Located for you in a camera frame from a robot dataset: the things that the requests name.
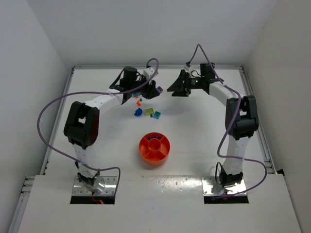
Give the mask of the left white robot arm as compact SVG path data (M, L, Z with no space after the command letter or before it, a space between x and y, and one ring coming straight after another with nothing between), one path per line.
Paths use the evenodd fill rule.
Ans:
M64 126L64 135L72 144L77 162L78 180L84 187L96 192L99 187L100 170L96 168L96 153L93 147L99 134L101 114L126 103L133 94L140 93L146 99L160 95L153 80L158 74L152 67L139 73L135 67L124 67L110 85L107 94L85 101L75 101L69 110Z

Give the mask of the lime green lego brick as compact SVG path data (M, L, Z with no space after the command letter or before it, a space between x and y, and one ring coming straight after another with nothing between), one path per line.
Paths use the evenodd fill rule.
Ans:
M145 114L147 116L153 115L154 114L154 109L153 108L147 108L147 109L144 110L144 112L145 112Z

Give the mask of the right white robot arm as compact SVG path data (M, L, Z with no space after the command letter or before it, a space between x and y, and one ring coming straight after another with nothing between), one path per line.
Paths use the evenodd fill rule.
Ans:
M216 180L223 187L242 181L242 164L246 146L259 127L257 104L254 96L244 96L216 77L214 65L202 63L197 72L186 63L177 80L167 89L173 97L188 97L192 90L203 90L225 106L223 138L228 139L227 154Z

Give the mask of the teal long lego brick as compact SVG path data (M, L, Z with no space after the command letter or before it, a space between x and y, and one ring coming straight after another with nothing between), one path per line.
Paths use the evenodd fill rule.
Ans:
M136 96L140 96L140 95L141 95L141 93L133 93L133 94L132 94L132 97L135 98Z

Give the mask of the purple lego brick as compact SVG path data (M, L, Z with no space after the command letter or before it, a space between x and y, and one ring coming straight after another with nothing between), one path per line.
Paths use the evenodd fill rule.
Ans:
M163 92L163 89L162 89L160 86L157 87L156 90L157 90L157 92L160 93L160 94Z

